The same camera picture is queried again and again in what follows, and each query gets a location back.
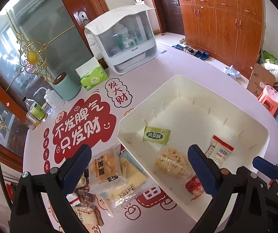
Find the blue gripper pad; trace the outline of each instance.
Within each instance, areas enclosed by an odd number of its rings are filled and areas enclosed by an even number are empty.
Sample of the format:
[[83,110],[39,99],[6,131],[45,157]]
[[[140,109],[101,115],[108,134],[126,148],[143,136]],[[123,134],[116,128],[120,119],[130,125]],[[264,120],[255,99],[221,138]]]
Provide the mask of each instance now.
[[217,180],[216,175],[210,170],[207,160],[208,159],[202,150],[198,147],[197,144],[191,145],[188,149],[188,160],[191,163],[196,175],[199,178],[205,192],[207,194],[211,194],[212,197],[216,197],[218,194],[217,190]]
[[252,165],[255,169],[265,174],[271,180],[278,179],[278,167],[274,166],[272,163],[261,158],[260,156],[257,156],[253,159]]
[[62,193],[64,196],[73,193],[75,186],[79,182],[85,169],[91,160],[91,148],[83,144],[73,157],[67,159],[60,167],[60,172],[65,172],[62,176]]

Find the door handle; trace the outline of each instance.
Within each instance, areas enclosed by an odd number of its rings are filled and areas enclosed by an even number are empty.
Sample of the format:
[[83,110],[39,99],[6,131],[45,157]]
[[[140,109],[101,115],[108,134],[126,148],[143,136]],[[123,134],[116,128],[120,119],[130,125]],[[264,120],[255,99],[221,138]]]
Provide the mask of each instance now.
[[253,12],[251,12],[251,11],[248,11],[248,10],[245,10],[246,12],[248,12],[248,13],[251,13],[251,14],[253,14],[253,15],[256,15],[255,13],[253,13]]
[[80,19],[80,21],[82,22],[82,24],[85,26],[85,25],[87,25],[88,23],[89,23],[89,20],[88,20],[88,18],[87,18],[87,15],[86,15],[86,13],[84,12],[84,11],[80,11],[79,13],[78,13],[78,16],[79,16],[79,19]]

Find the red and white snack package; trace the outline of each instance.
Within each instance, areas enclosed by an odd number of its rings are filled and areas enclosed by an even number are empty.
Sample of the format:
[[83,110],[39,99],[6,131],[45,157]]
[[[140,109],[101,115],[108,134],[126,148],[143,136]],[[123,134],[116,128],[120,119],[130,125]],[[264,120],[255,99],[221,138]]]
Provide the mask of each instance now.
[[210,146],[205,153],[207,158],[213,159],[219,168],[222,167],[224,161],[230,156],[234,148],[217,136],[213,136],[210,142]]
[[76,195],[76,193],[68,194],[67,195],[67,200],[72,207],[80,204],[79,197]]
[[185,188],[189,191],[189,193],[193,194],[192,200],[196,200],[199,198],[202,194],[205,193],[205,190],[202,186],[202,184],[199,181],[199,178],[197,175],[195,175],[188,183],[186,183]]

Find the pink plastic stool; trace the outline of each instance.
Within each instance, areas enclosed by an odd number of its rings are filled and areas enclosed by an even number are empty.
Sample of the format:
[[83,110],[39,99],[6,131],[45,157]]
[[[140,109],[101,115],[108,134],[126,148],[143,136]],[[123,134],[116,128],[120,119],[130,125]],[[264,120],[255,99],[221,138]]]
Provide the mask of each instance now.
[[270,85],[266,85],[263,92],[258,97],[258,100],[263,105],[269,105],[268,111],[273,116],[278,109],[278,92],[273,89]]

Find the barcode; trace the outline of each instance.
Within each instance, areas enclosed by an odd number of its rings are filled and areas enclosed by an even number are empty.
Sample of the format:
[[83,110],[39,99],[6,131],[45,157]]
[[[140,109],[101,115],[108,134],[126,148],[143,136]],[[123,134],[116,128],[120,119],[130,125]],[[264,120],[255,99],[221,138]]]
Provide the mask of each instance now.
[[219,152],[221,152],[225,157],[228,155],[228,152],[222,148],[220,148]]

